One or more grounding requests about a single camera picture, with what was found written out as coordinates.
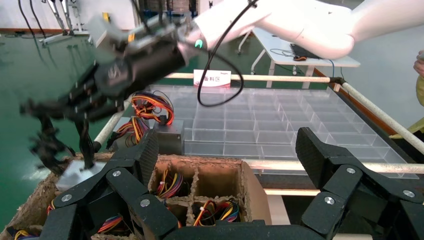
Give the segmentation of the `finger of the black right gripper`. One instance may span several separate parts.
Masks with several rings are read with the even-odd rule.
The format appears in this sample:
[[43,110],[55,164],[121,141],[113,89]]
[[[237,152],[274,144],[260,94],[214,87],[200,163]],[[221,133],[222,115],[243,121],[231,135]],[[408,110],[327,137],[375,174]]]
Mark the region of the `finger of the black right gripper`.
[[80,152],[84,157],[84,168],[91,169],[94,166],[95,148],[89,135],[89,111],[98,105],[94,83],[94,73],[98,67],[96,62],[89,65],[69,93],[57,100],[34,102],[29,98],[19,105],[20,114],[37,118],[41,124],[37,137],[31,138],[31,153],[39,157],[43,167],[56,175],[62,175],[65,171],[65,162],[58,160],[56,155],[67,152],[75,157],[76,152],[57,138],[59,129],[53,126],[52,119],[74,122],[79,135]]
[[84,168],[94,166],[94,143],[89,135],[90,122],[110,117],[124,109],[124,99],[112,99],[101,94],[92,94],[75,99],[66,109],[66,117],[74,122],[79,135],[79,148],[84,159]]

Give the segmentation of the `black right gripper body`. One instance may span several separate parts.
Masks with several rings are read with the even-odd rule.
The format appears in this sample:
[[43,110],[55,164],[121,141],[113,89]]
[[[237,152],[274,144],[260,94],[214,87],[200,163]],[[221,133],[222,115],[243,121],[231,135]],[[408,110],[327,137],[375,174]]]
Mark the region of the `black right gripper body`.
[[128,42],[122,31],[103,30],[94,34],[94,44],[116,54],[114,60],[100,64],[94,73],[95,94],[108,99],[125,99],[188,63],[188,49],[171,32]]

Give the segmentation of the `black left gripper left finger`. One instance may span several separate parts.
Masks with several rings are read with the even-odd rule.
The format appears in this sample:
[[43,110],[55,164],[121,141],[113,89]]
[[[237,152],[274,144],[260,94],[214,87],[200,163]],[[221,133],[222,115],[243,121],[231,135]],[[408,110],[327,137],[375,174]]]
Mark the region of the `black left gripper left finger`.
[[52,211],[54,240],[89,240],[115,216],[138,240],[163,240],[179,228],[177,218],[147,186],[159,155],[157,132],[115,152],[102,170],[57,196]]

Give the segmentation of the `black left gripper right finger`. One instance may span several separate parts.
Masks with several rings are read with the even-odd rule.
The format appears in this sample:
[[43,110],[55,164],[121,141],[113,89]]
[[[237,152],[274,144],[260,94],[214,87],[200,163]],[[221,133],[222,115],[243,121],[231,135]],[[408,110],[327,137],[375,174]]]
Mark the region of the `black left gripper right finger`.
[[365,167],[347,148],[324,143],[308,127],[295,152],[319,189],[301,217],[304,227],[331,240],[349,213],[363,217],[387,240],[424,237],[424,197],[414,188]]

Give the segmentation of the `bystander hand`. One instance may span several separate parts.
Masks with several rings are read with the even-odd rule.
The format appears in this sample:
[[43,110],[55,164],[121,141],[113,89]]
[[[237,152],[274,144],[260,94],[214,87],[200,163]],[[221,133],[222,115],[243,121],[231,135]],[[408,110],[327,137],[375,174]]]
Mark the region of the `bystander hand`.
[[424,77],[424,50],[420,50],[416,56],[413,64],[413,69],[421,76]]

